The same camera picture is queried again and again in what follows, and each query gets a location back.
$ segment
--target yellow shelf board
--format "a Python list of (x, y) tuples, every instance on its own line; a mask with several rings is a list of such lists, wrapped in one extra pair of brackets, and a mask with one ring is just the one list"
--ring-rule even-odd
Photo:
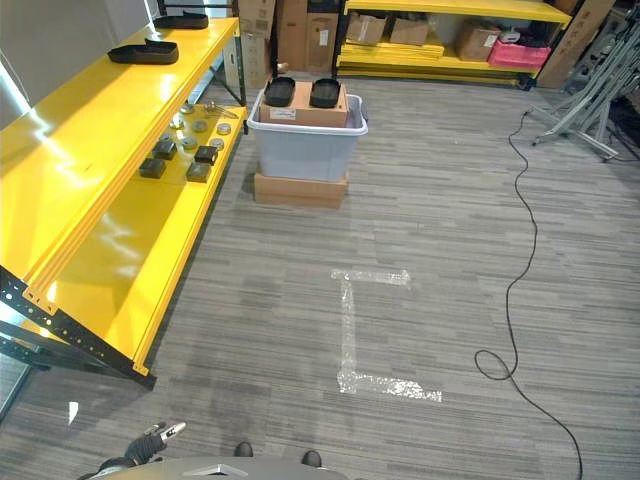
[(176, 42), (175, 64), (103, 55), (0, 132), (0, 264), (39, 305), (237, 27), (235, 18), (203, 30), (145, 27), (124, 43)]
[(376, 45), (362, 45), (350, 40), (346, 40), (342, 46), (343, 53), (364, 53), (371, 54), (378, 52), (379, 54), (399, 55), (399, 56), (436, 56), (444, 55), (445, 47), (434, 32), (429, 32), (427, 41), (424, 45), (404, 45), (401, 43), (391, 43), (387, 39), (378, 42)]
[(517, 78), (485, 77), (482, 75), (456, 75), (432, 72), (408, 72), (393, 70), (376, 70), (375, 68), (340, 68), (338, 73), (346, 76), (383, 77), (383, 78), (413, 78), (419, 80), (448, 80), (453, 82), (472, 82), (492, 85), (516, 85)]
[[(246, 118), (244, 107), (229, 110), (240, 118), (207, 118), (198, 106), (179, 115), (184, 130), (166, 132), (176, 142), (184, 136), (196, 137), (199, 145), (224, 140), (207, 183), (187, 182), (196, 150), (182, 146), (160, 179), (135, 173), (52, 284), (60, 308), (145, 375), (145, 358)], [(209, 130), (192, 132), (189, 125), (200, 119)], [(230, 134), (214, 133), (222, 122), (231, 125)]]
[(535, 74), (538, 70), (531, 68), (498, 67), (487, 62), (471, 62), (461, 60), (452, 48), (446, 47), (440, 58), (421, 58), (418, 55), (392, 55), (382, 48), (373, 47), (368, 53), (353, 52), (347, 48), (338, 56), (338, 66), (357, 66), (358, 64), (376, 65), (376, 70), (384, 70), (385, 66), (396, 67), (433, 67), (446, 69), (482, 70), (486, 72), (522, 72)]
[(391, 10), (519, 18), (560, 23), (565, 27), (571, 21), (571, 17), (566, 13), (535, 0), (348, 0), (345, 11), (349, 10)]

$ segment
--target black tray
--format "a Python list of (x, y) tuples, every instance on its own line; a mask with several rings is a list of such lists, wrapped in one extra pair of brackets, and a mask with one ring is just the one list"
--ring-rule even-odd
[(309, 105), (317, 108), (333, 108), (338, 103), (340, 82), (333, 78), (321, 78), (313, 82)]
[(156, 28), (179, 28), (186, 30), (202, 30), (209, 26), (209, 17), (204, 13), (191, 13), (185, 10), (182, 15), (169, 15), (153, 21)]
[(291, 103), (296, 81), (289, 77), (274, 78), (264, 90), (264, 101), (271, 107), (286, 107)]
[(178, 61), (178, 44), (157, 42), (145, 38), (144, 45), (125, 45), (109, 50), (109, 58), (115, 63), (145, 65), (169, 65)]

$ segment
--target white tape marking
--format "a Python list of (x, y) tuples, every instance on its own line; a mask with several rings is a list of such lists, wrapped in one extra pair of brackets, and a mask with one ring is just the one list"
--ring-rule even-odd
[(331, 278), (340, 280), (342, 300), (342, 364), (338, 372), (340, 392), (354, 394), (360, 390), (441, 403), (442, 392), (426, 391), (419, 383), (412, 380), (378, 377), (356, 371), (356, 311), (351, 282), (357, 280), (406, 287), (411, 281), (409, 272), (406, 270), (398, 273), (333, 270)]

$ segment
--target pink box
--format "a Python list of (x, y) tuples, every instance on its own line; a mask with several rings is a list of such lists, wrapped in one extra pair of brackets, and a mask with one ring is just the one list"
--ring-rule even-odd
[(549, 54), (549, 47), (532, 48), (496, 40), (489, 54), (489, 65), (516, 68), (540, 68)]

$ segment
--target black cable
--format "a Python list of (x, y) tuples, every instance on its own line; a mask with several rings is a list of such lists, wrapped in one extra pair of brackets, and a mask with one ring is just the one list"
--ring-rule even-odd
[[(509, 286), (507, 287), (507, 290), (505, 292), (505, 316), (506, 316), (506, 319), (507, 319), (507, 327), (509, 329), (509, 337), (511, 338), (511, 345), (513, 346), (513, 353), (514, 353), (515, 360), (514, 360), (514, 363), (513, 363), (513, 367), (511, 369), (509, 369), (509, 367), (507, 366), (507, 363), (502, 359), (502, 357), (500, 357), (500, 355), (498, 355), (495, 352), (492, 352), (491, 350), (487, 350), (487, 349), (478, 350), (475, 353), (475, 355), (473, 357), (473, 360), (474, 360), (474, 362), (476, 364), (476, 368), (485, 377), (487, 377), (487, 378), (489, 378), (491, 380), (498, 381), (498, 382), (509, 380), (511, 382), (511, 385), (513, 385), (513, 388), (516, 389), (516, 391), (520, 394), (520, 396), (522, 398), (524, 398), (531, 406), (537, 408), (542, 413), (544, 413), (547, 417), (549, 417), (551, 420), (553, 420), (558, 425), (560, 425), (563, 428), (563, 430), (569, 434), (569, 436), (571, 437), (571, 441), (573, 442), (573, 445), (576, 448), (576, 453), (578, 454), (578, 477), (577, 478), (578, 478), (578, 480), (581, 480), (582, 479), (582, 471), (583, 471), (583, 468), (582, 468), (582, 454), (580, 453), (580, 446), (578, 445), (578, 440), (576, 440), (576, 437), (573, 435), (571, 430), (569, 430), (569, 428), (564, 423), (562, 423), (560, 420), (558, 420), (556, 417), (554, 417), (551, 413), (547, 412), (544, 408), (542, 408), (536, 402), (534, 402), (529, 397), (527, 397), (527, 395), (525, 395), (525, 393), (522, 391), (520, 386), (516, 383), (515, 378), (513, 378), (513, 376), (515, 375), (516, 371), (518, 370), (518, 365), (519, 365), (520, 359), (519, 359), (519, 355), (518, 355), (518, 346), (516, 345), (516, 340), (515, 340), (514, 335), (513, 335), (513, 326), (511, 325), (511, 315), (509, 313), (509, 297), (510, 297), (511, 289), (513, 288), (513, 286), (516, 283), (518, 283), (520, 280), (522, 280), (522, 278), (524, 278), (524, 276), (529, 272), (529, 269), (531, 268), (531, 263), (533, 262), (533, 257), (536, 254), (536, 248), (538, 246), (538, 224), (536, 223), (536, 220), (535, 220), (535, 218), (533, 216), (533, 210), (531, 210), (531, 207), (529, 206), (527, 201), (524, 199), (524, 197), (520, 193), (520, 189), (518, 188), (518, 182), (520, 181), (520, 177), (522, 177), (522, 175), (524, 175), (527, 172), (527, 170), (529, 170), (529, 160), (527, 159), (527, 157), (525, 157), (522, 154), (522, 152), (520, 152), (520, 150), (518, 150), (518, 148), (513, 144), (512, 140), (511, 140), (514, 136), (518, 135), (520, 133), (520, 131), (522, 130), (522, 127), (524, 125), (524, 117), (528, 113), (530, 113), (530, 110), (527, 111), (527, 112), (524, 112), (522, 114), (522, 117), (520, 118), (520, 126), (518, 127), (518, 129), (516, 131), (514, 131), (511, 135), (509, 135), (509, 137), (507, 139), (508, 142), (509, 142), (509, 145), (511, 146), (511, 148), (524, 161), (524, 168), (520, 171), (520, 173), (518, 173), (518, 175), (514, 179), (513, 188), (516, 191), (516, 194), (518, 195), (518, 198), (520, 199), (522, 204), (526, 207), (527, 211), (529, 212), (529, 218), (531, 219), (531, 224), (533, 225), (533, 246), (531, 248), (531, 254), (529, 255), (529, 260), (527, 261), (527, 266), (524, 268), (522, 273), (520, 273), (520, 275), (518, 275), (509, 284)], [(503, 376), (496, 376), (496, 375), (491, 375), (490, 373), (487, 373), (485, 370), (483, 370), (482, 367), (480, 366), (480, 362), (479, 362), (479, 359), (478, 359), (478, 357), (480, 355), (482, 355), (482, 354), (490, 355), (493, 358), (495, 358), (498, 361), (498, 363), (500, 364), (500, 366), (503, 368), (505, 374)]]

